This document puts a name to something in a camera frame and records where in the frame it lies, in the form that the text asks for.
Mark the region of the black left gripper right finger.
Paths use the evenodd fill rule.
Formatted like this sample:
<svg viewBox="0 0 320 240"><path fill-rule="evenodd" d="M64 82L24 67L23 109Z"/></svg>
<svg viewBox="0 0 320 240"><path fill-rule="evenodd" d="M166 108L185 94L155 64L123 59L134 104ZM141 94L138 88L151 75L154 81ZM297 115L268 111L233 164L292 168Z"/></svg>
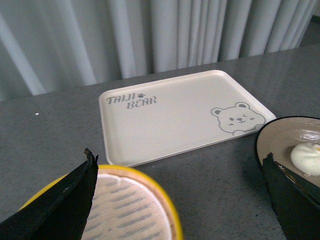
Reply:
<svg viewBox="0 0 320 240"><path fill-rule="evenodd" d="M262 174L272 208L288 240L320 238L320 188L274 160L262 161Z"/></svg>

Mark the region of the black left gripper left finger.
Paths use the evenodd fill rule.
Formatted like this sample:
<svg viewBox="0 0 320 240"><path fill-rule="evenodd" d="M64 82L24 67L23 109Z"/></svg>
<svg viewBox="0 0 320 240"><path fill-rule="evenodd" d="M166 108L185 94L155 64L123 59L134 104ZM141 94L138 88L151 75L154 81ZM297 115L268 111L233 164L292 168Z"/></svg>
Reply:
<svg viewBox="0 0 320 240"><path fill-rule="evenodd" d="M93 204L98 157L86 161L0 224L2 240L80 240Z"/></svg>

